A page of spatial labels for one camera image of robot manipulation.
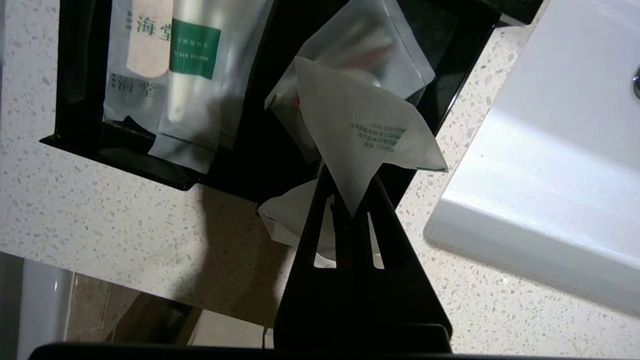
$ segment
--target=white countertop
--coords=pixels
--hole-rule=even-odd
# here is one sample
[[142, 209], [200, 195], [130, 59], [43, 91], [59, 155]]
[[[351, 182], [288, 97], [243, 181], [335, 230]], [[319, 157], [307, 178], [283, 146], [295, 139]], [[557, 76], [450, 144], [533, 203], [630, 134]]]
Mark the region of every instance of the white countertop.
[[[46, 146], [58, 2], [7, 0], [0, 117], [0, 251], [252, 322], [275, 314], [292, 249], [255, 205], [188, 192]], [[437, 136], [454, 172], [532, 26], [497, 29]], [[451, 174], [419, 172], [397, 209], [454, 327], [456, 352], [634, 357], [640, 320], [434, 249], [424, 224]]]

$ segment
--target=white paper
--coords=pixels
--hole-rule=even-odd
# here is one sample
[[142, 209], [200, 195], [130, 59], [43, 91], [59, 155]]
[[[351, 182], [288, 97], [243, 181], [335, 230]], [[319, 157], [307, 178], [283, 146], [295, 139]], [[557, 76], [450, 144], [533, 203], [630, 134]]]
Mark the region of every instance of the white paper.
[[383, 162], [446, 171], [413, 105], [308, 59], [297, 56], [295, 64], [302, 118], [352, 217]]

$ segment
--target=black tray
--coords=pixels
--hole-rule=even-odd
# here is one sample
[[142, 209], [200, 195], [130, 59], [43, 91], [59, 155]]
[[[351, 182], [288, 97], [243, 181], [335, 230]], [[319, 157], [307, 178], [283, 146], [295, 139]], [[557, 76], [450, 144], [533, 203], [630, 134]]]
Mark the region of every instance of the black tray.
[[[276, 0], [253, 64], [243, 116], [233, 151], [220, 149], [209, 173], [160, 160], [147, 151], [154, 135], [131, 119], [103, 122], [111, 1], [61, 0], [58, 44], [56, 126], [43, 143], [159, 183], [188, 190], [202, 183], [263, 202], [314, 178], [297, 146], [271, 110], [266, 96], [298, 49], [347, 0]], [[501, 25], [499, 0], [398, 0], [416, 39], [436, 72], [417, 108], [437, 133], [484, 48]], [[527, 0], [527, 11], [509, 13], [522, 22], [541, 0]], [[383, 164], [378, 172], [397, 206], [415, 171]]]

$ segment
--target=sink basin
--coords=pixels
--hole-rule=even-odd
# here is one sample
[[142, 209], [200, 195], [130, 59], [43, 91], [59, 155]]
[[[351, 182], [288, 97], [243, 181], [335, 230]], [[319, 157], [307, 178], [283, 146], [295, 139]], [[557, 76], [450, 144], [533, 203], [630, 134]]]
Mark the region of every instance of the sink basin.
[[640, 3], [552, 0], [427, 241], [640, 315]]

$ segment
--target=terrazzo countertop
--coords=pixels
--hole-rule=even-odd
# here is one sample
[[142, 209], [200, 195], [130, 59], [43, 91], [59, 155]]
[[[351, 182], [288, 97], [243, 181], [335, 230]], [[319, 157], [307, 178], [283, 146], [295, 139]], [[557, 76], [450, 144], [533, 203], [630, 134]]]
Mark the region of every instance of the terrazzo countertop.
[[[255, 205], [188, 192], [39, 143], [53, 133], [58, 2], [7, 0], [0, 251], [256, 323], [294, 251]], [[454, 327], [456, 352], [634, 357], [640, 320], [434, 249], [424, 224], [534, 26], [497, 29], [437, 136], [450, 174], [419, 172], [397, 214]]]

